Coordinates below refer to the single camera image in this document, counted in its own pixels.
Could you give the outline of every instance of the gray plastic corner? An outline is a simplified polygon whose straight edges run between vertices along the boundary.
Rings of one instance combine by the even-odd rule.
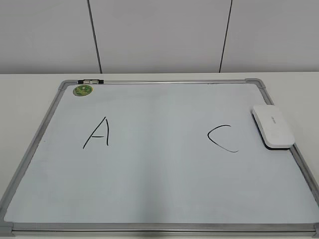
[[[0,223],[0,237],[14,237],[12,227],[13,223]]]
[[[77,83],[78,83],[77,80],[62,81],[61,85],[59,86],[59,90],[65,90],[68,86],[76,85]]]
[[[313,238],[319,238],[319,223],[314,224],[316,233],[313,235]]]
[[[255,84],[258,88],[266,88],[264,82],[258,78],[246,78],[245,81],[247,83]]]

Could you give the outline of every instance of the panel seam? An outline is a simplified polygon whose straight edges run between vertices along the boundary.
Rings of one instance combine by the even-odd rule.
[[[226,26],[226,32],[225,32],[225,38],[224,38],[224,45],[223,45],[223,51],[221,53],[221,59],[220,59],[220,65],[219,65],[219,73],[221,71],[221,67],[223,64],[223,58],[224,58],[224,52],[225,52],[225,45],[226,45],[226,38],[228,33],[228,27],[229,27],[229,20],[230,20],[230,14],[231,14],[231,8],[233,6],[233,0],[230,0],[230,7],[229,7],[229,13],[228,13],[228,20],[227,20],[227,26]]]
[[[102,72],[102,67],[101,67],[101,60],[100,60],[98,42],[97,42],[97,40],[96,40],[96,34],[95,34],[95,28],[94,28],[94,23],[93,23],[93,17],[92,17],[92,11],[91,11],[90,0],[87,0],[87,4],[88,4],[88,10],[89,10],[89,15],[90,15],[90,22],[91,22],[91,27],[92,27],[92,32],[93,32],[93,39],[94,39],[95,50],[96,50],[96,57],[97,57],[97,59],[98,59],[100,74],[102,74],[103,72]]]

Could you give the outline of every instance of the white table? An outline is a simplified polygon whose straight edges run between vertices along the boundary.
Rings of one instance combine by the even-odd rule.
[[[260,78],[282,110],[315,179],[319,181],[319,72],[194,74],[0,75],[0,196],[20,163],[63,80],[218,80]]]

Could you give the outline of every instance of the whiteboard eraser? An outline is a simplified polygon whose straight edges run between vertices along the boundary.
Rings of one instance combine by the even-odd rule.
[[[264,143],[270,149],[288,149],[295,143],[283,114],[276,106],[253,106],[253,116],[263,137]]]

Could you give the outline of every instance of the black marker writing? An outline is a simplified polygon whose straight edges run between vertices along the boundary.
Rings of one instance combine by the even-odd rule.
[[[89,138],[86,140],[85,144],[83,145],[83,148],[85,148],[86,144],[89,142],[89,140],[90,140],[91,138],[104,138],[104,136],[93,136],[93,134],[94,134],[95,131],[101,126],[101,124],[103,123],[103,121],[106,122],[106,126],[107,126],[106,145],[109,146],[110,127],[109,127],[108,119],[107,119],[106,117],[104,117],[104,118],[102,119],[102,121],[98,124],[98,126],[93,130],[93,132],[91,133],[91,135],[89,136]]]
[[[219,146],[219,147],[225,149],[226,151],[231,152],[231,153],[236,153],[236,152],[238,152],[238,150],[237,150],[237,151],[228,150],[227,148],[224,148],[223,146],[220,146],[218,143],[216,143],[214,140],[212,140],[212,139],[210,138],[210,136],[209,136],[210,133],[212,133],[215,129],[218,129],[218,128],[224,127],[224,126],[231,127],[231,126],[228,125],[228,124],[223,124],[223,125],[217,126],[216,128],[213,128],[210,132],[208,132],[207,137],[208,137],[209,140],[212,141],[214,144],[216,144],[217,146]]]

